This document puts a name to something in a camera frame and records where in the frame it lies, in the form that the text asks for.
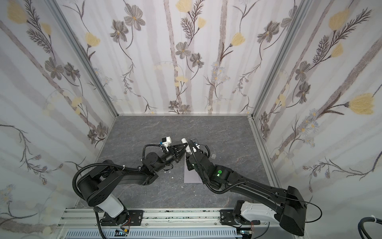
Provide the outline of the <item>grey paper envelope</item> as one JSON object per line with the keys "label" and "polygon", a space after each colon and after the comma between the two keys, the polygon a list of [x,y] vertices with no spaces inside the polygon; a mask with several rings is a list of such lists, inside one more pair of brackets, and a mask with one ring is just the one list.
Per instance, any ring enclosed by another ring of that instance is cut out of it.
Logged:
{"label": "grey paper envelope", "polygon": [[185,167],[184,183],[186,183],[186,184],[197,184],[197,183],[202,183],[202,180],[195,170],[189,171],[187,169],[187,167]]}

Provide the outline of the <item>white glue stick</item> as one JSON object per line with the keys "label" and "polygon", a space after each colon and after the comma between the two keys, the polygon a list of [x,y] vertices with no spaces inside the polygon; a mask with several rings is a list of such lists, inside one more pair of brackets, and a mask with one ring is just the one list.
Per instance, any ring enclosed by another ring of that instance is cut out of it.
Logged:
{"label": "white glue stick", "polygon": [[188,141],[187,141],[185,138],[182,138],[181,141],[182,141],[182,143],[185,143],[185,144],[186,144],[186,152],[187,152],[188,154],[192,154],[192,151],[191,151],[191,149],[190,149],[190,146],[189,146]]}

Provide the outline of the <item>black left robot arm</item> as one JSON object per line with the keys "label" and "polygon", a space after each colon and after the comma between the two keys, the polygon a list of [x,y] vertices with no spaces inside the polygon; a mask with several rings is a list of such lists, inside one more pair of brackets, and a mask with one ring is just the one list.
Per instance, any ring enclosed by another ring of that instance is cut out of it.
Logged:
{"label": "black left robot arm", "polygon": [[142,165],[137,168],[118,165],[111,160],[89,164],[74,175],[73,190],[95,212],[104,212],[100,225],[126,225],[131,216],[126,206],[113,196],[114,189],[121,184],[152,184],[159,171],[183,158],[187,147],[187,142],[167,146],[164,143],[147,144],[142,150]]}

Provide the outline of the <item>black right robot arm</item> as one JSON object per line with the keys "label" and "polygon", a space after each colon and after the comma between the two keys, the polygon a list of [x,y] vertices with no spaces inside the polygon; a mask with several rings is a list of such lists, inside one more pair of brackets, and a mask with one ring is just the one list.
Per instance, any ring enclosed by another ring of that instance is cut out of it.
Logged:
{"label": "black right robot arm", "polygon": [[251,180],[228,167],[214,165],[196,148],[186,150],[186,161],[211,192],[233,192],[251,198],[273,210],[275,220],[285,231],[295,236],[304,235],[307,203],[296,188],[277,188]]}

